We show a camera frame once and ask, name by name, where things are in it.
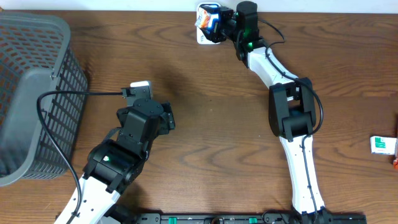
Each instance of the white wall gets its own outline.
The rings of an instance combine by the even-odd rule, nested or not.
[[[398,13],[398,0],[252,0],[263,12]],[[196,0],[1,0],[3,9],[194,11]],[[219,0],[235,9],[237,0]]]

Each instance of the gray plastic basket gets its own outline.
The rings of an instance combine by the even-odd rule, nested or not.
[[[46,91],[87,90],[69,41],[69,26],[58,17],[0,12],[0,186],[52,179],[67,169],[42,130],[36,100]],[[42,101],[45,122],[69,158],[85,100],[52,95]]]

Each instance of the green label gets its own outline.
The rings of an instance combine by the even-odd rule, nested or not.
[[[383,139],[381,139],[381,138],[376,138],[376,139],[375,139],[375,142],[376,142],[376,147],[383,148],[383,149],[386,148],[386,143],[384,142]]]

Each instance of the wooden table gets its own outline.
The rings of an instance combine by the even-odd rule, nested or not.
[[[193,12],[40,11],[64,18],[92,91],[150,80],[172,104],[177,128],[154,142],[144,171],[119,203],[164,213],[263,212],[290,208],[284,150],[270,130],[268,90],[237,60],[231,42],[196,42]],[[373,155],[369,137],[395,136],[398,16],[261,13],[287,43],[274,47],[294,74],[309,77],[325,108],[313,152],[318,184],[332,212],[363,212],[368,223],[396,223],[398,172]],[[260,25],[268,40],[278,40]],[[118,96],[89,97],[73,157],[118,125]],[[68,172],[0,188],[1,223],[52,223],[70,199]]]

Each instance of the brown wooden surface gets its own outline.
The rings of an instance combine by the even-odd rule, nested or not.
[[[268,91],[235,56],[231,42],[196,42],[192,12],[45,11],[64,18],[92,91],[152,81],[155,99],[172,103],[177,128],[159,137],[144,171],[119,200],[165,213],[289,209],[285,153],[268,125]],[[315,135],[318,184],[333,212],[364,212],[368,223],[397,223],[398,172],[370,153],[373,134],[395,136],[398,16],[267,13],[282,30],[279,60],[309,77],[325,108]],[[261,25],[266,39],[277,40]],[[118,96],[90,97],[73,158],[81,175],[88,153],[118,125]],[[52,223],[75,188],[21,180],[0,188],[1,223]]]

